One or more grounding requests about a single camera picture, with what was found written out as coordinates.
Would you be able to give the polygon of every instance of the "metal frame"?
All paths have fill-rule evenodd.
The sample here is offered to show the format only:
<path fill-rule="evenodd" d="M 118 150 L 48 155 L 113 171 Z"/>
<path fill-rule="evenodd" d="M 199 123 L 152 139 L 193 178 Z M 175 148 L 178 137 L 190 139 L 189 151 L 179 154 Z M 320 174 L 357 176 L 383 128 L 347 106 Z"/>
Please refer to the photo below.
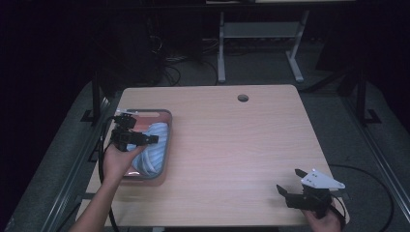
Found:
<path fill-rule="evenodd" d="M 363 121 L 357 117 L 357 107 L 352 105 L 352 103 L 343 98 L 342 102 L 347 109 L 347 112 L 350 114 L 355 126 L 361 133 L 362 137 L 365 139 L 368 148 L 373 153 L 373 157 L 376 161 L 377 166 L 386 181 L 386 185 L 389 190 L 392 192 L 393 197 L 397 205 L 400 207 L 401 211 L 403 212 L 404 216 L 406 217 L 407 221 L 410 222 L 410 197 L 407 194 L 406 190 L 402 186 L 400 180 L 396 176 L 395 172 L 391 168 L 389 162 L 386 160 L 386 157 L 380 147 L 377 145 L 376 141 L 374 140 L 373 135 L 369 131 L 368 127 L 363 124 Z"/>
<path fill-rule="evenodd" d="M 76 156 L 73 167 L 69 175 L 67 176 L 66 182 L 56 196 L 53 202 L 53 206 L 47 216 L 47 219 L 44 222 L 41 231 L 55 231 L 57 229 L 58 223 L 61 220 L 61 216 L 63 215 L 63 212 L 70 200 L 70 195 L 73 192 L 76 176 L 79 172 L 80 167 L 82 166 L 81 164 L 87 160 L 87 155 L 94 150 L 94 146 L 100 138 L 103 120 L 109 116 L 109 107 L 110 103 L 108 102 L 108 100 L 103 99 L 100 107 L 102 117 L 100 117 L 94 127 L 90 127 L 88 137 L 84 140 L 81 151 Z"/>
<path fill-rule="evenodd" d="M 297 82 L 304 78 L 296 62 L 309 11 L 304 11 L 299 22 L 225 22 L 220 13 L 220 52 L 218 54 L 218 82 L 226 81 L 225 62 L 223 58 L 224 38 L 294 38 L 292 49 L 286 51 L 286 58 Z"/>
<path fill-rule="evenodd" d="M 81 122 L 92 122 L 91 126 L 93 127 L 99 121 L 101 115 L 100 85 L 96 73 L 93 76 L 91 85 L 93 90 L 93 109 L 85 111 L 84 115 L 82 115 Z"/>

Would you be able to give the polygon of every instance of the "black cable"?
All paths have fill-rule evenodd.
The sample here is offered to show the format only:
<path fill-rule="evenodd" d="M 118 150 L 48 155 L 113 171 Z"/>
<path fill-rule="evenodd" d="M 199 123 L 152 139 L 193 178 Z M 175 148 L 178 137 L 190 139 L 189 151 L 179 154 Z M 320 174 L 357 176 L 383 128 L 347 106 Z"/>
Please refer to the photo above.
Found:
<path fill-rule="evenodd" d="M 346 226 L 346 216 L 343 216 L 338 209 L 333 206 L 330 205 L 329 206 L 329 210 L 331 210 L 338 218 L 338 221 L 340 221 L 340 231 L 342 231 L 344 229 L 344 226 Z"/>
<path fill-rule="evenodd" d="M 346 208 L 344 208 L 344 205 L 341 203 L 341 201 L 333 194 L 331 196 L 338 201 L 338 203 L 341 205 L 341 208 L 343 209 L 343 217 L 346 218 Z"/>
<path fill-rule="evenodd" d="M 173 70 L 173 71 L 175 71 L 177 74 L 178 74 L 178 79 L 177 80 L 174 80 L 174 78 L 172 77 L 172 75 L 169 73 L 169 72 L 167 72 L 167 71 L 164 71 L 164 73 L 165 73 L 165 77 L 170 77 L 170 79 L 172 80 L 172 81 L 170 81 L 169 79 L 168 79 L 168 82 L 169 82 L 169 85 L 170 86 L 175 86 L 175 85 L 177 85 L 177 84 L 179 84 L 179 82 L 180 82 L 180 80 L 181 80 L 181 72 L 178 70 L 178 69 L 176 69 L 175 67 L 171 67 L 171 66 L 164 66 L 166 69 L 171 69 L 171 70 Z"/>
<path fill-rule="evenodd" d="M 202 41 L 202 54 L 214 54 L 218 51 L 219 49 L 219 40 L 218 39 L 209 39 L 209 40 L 203 40 Z"/>
<path fill-rule="evenodd" d="M 202 61 L 202 63 L 211 66 L 211 68 L 214 70 L 215 76 L 217 77 L 214 85 L 218 85 L 218 81 L 219 81 L 218 80 L 218 71 L 215 68 L 215 66 L 213 64 L 209 63 L 208 61 Z"/>
<path fill-rule="evenodd" d="M 244 43 L 244 40 L 226 40 L 224 46 L 224 56 L 244 56 L 254 52 L 250 50 L 247 43 Z"/>
<path fill-rule="evenodd" d="M 63 226 L 67 223 L 67 221 L 72 217 L 72 215 L 74 214 L 74 212 L 79 208 L 79 206 L 81 205 L 81 203 L 77 203 L 74 208 L 72 209 L 72 211 L 67 215 L 67 217 L 63 220 L 63 222 L 61 222 L 60 226 L 57 228 L 57 232 L 60 232 L 61 229 L 63 229 Z"/>
<path fill-rule="evenodd" d="M 390 193 L 390 191 L 389 191 L 389 189 L 386 187 L 386 185 L 383 184 L 383 183 L 382 183 L 377 177 L 375 177 L 373 174 L 371 174 L 371 173 L 369 173 L 369 172 L 367 172 L 367 171 L 365 171 L 365 170 L 363 170 L 363 169 L 360 169 L 360 168 L 358 168 L 358 167 L 349 166 L 349 165 L 342 165 L 342 164 L 329 164 L 329 166 L 349 168 L 349 169 L 353 169 L 353 170 L 356 170 L 356 171 L 363 172 L 363 173 L 367 174 L 368 176 L 370 176 L 371 178 L 373 178 L 378 184 L 380 184 L 380 186 L 383 187 L 383 189 L 385 190 L 385 192 L 386 192 L 386 193 L 388 194 L 388 196 L 389 196 L 389 201 L 390 201 L 390 215 L 389 215 L 388 220 L 387 220 L 386 223 L 384 224 L 383 228 L 380 229 L 380 232 L 386 231 L 387 228 L 389 227 L 389 225 L 392 223 L 393 216 L 394 216 L 394 214 L 395 214 L 395 202 L 394 202 L 394 200 L 393 200 L 392 194 Z"/>

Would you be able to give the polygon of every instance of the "floor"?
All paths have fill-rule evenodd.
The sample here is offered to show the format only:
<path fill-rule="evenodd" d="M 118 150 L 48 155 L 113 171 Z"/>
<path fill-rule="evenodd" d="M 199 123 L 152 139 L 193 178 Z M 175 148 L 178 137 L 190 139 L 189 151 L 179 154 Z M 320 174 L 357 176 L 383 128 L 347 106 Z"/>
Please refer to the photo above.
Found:
<path fill-rule="evenodd" d="M 221 85 L 291 84 L 303 90 L 332 74 L 315 69 L 323 44 L 305 42 L 300 47 L 297 61 L 306 80 L 297 83 L 284 54 L 292 42 L 276 43 L 277 45 L 269 50 L 248 48 L 248 52 L 228 54 L 225 58 L 227 80 Z M 204 60 L 207 62 L 170 64 L 181 74 L 176 85 L 214 85 L 217 79 L 217 55 L 205 55 Z M 168 69 L 168 72 L 174 81 L 178 79 L 175 70 Z M 351 106 L 355 104 L 355 94 L 349 97 L 339 96 L 339 83 L 340 79 L 313 93 L 301 93 L 300 96 L 324 155 L 328 163 L 333 164 L 331 169 L 334 177 L 347 186 L 343 198 L 351 219 L 344 231 L 381 231 L 386 223 L 389 223 L 389 226 L 384 231 L 410 231 L 410 218 L 406 218 L 403 213 L 406 206 L 397 203 L 400 196 L 405 198 L 406 192 L 410 192 L 410 176 L 407 174 L 407 164 L 410 163 L 410 135 L 387 106 L 380 91 L 370 83 L 367 85 L 366 108 L 373 109 L 381 123 L 362 127 L 351 110 Z M 169 84 L 169 78 L 165 77 L 159 86 Z M 114 112 L 120 97 L 121 91 L 102 104 L 102 118 Z M 84 111 L 91 107 L 92 93 L 89 83 L 78 95 L 51 143 L 15 210 L 13 225 L 8 231 L 56 231 L 60 225 L 61 231 L 66 231 L 73 224 L 76 205 L 81 197 L 84 197 L 95 166 L 93 150 L 98 139 L 99 124 L 91 127 L 91 123 L 80 122 Z M 385 171 L 377 161 L 380 160 L 377 154 L 382 154 L 392 168 L 404 194 L 396 194 L 391 188 L 392 180 L 388 180 L 384 175 Z M 371 176 L 363 171 L 339 165 L 363 169 Z M 373 177 L 391 189 L 395 199 L 393 208 L 389 195 Z M 121 231 L 150 229 L 122 227 Z M 111 228 L 106 228 L 105 231 L 111 231 Z M 271 228 L 266 228 L 265 231 L 271 231 Z M 279 231 L 297 232 L 309 229 L 306 226 L 281 227 Z"/>

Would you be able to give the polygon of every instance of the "dark background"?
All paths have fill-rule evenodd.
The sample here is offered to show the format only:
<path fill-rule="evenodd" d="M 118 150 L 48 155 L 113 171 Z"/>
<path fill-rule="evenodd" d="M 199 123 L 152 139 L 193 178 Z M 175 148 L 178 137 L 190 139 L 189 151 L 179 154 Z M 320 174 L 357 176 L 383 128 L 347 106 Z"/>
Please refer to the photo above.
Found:
<path fill-rule="evenodd" d="M 359 5 L 339 13 L 312 11 L 304 40 L 320 37 L 327 41 L 320 69 L 338 71 L 352 61 L 360 64 L 410 131 L 409 4 L 396 0 Z M 96 72 L 107 95 L 158 81 L 157 61 L 149 48 L 150 32 L 144 26 L 146 15 L 112 17 L 86 10 L 74 1 L 0 2 L 1 229 L 75 97 Z M 194 49 L 198 40 L 184 32 L 196 30 L 197 38 L 218 32 L 214 21 L 208 20 L 213 14 L 165 14 L 159 33 L 176 47 L 190 47 L 190 55 L 198 55 Z M 204 30 L 198 30 L 198 23 Z M 125 38 L 129 32 L 133 38 Z M 121 62 L 100 46 L 121 57 Z M 137 52 L 127 53 L 130 49 Z M 124 63 L 139 65 L 128 69 Z M 135 74 L 138 77 L 130 81 L 128 76 Z"/>

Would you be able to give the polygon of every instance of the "gray carpet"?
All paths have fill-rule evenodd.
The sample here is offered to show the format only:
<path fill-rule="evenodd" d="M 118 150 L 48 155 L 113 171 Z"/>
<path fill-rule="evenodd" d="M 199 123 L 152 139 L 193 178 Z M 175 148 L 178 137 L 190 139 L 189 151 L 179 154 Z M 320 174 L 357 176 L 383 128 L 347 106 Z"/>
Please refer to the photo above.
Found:
<path fill-rule="evenodd" d="M 330 72 L 317 71 L 314 67 L 320 54 L 321 44 L 303 43 L 297 56 L 304 83 L 297 83 L 287 64 L 284 49 L 288 44 L 282 44 L 269 52 L 255 52 L 241 56 L 226 56 L 226 78 L 224 85 L 242 84 L 293 84 L 298 89 L 304 89 L 325 78 Z M 206 56 L 205 60 L 214 66 L 217 56 Z M 183 62 L 173 67 L 181 72 L 181 86 L 213 85 L 216 80 L 214 69 L 209 64 Z M 347 99 L 339 97 L 335 81 L 312 94 L 301 94 L 307 115 L 313 125 L 320 145 L 328 163 L 351 165 L 366 170 L 380 180 L 383 175 L 375 161 L 371 149 L 366 144 L 361 129 L 356 126 L 355 118 L 349 113 L 348 103 L 354 102 L 355 96 Z M 164 79 L 159 86 L 167 86 Z M 106 109 L 106 115 L 112 114 L 121 92 Z M 52 212 L 57 196 L 64 195 L 62 186 L 79 152 L 84 151 L 90 156 L 96 140 L 91 139 L 98 129 L 90 123 L 79 122 L 83 112 L 92 107 L 91 86 L 84 87 L 73 103 L 66 120 L 56 134 L 36 175 L 22 197 L 14 213 L 15 226 L 10 231 L 41 231 L 44 223 Z M 372 108 L 382 120 L 382 124 L 369 125 L 367 128 L 374 136 L 386 159 L 393 168 L 403 187 L 410 190 L 410 177 L 407 174 L 407 164 L 410 163 L 410 136 L 401 126 L 395 115 L 386 105 L 380 92 L 368 85 L 367 107 Z M 84 194 L 88 180 L 95 166 L 87 161 L 88 156 L 81 158 L 73 190 L 66 194 L 67 201 L 62 204 L 62 214 L 55 219 L 56 228 L 62 223 L 70 211 L 74 209 L 78 196 Z M 336 179 L 347 185 L 345 199 L 346 208 L 351 217 L 345 231 L 379 231 L 387 221 L 390 205 L 388 196 L 381 186 L 364 173 L 342 167 L 331 167 Z M 73 224 L 74 216 L 70 217 L 62 231 Z M 122 231 L 149 231 L 150 228 L 122 228 Z M 284 227 L 279 231 L 309 231 L 306 226 Z M 393 221 L 387 231 L 410 231 L 410 224 L 400 208 L 395 204 Z"/>

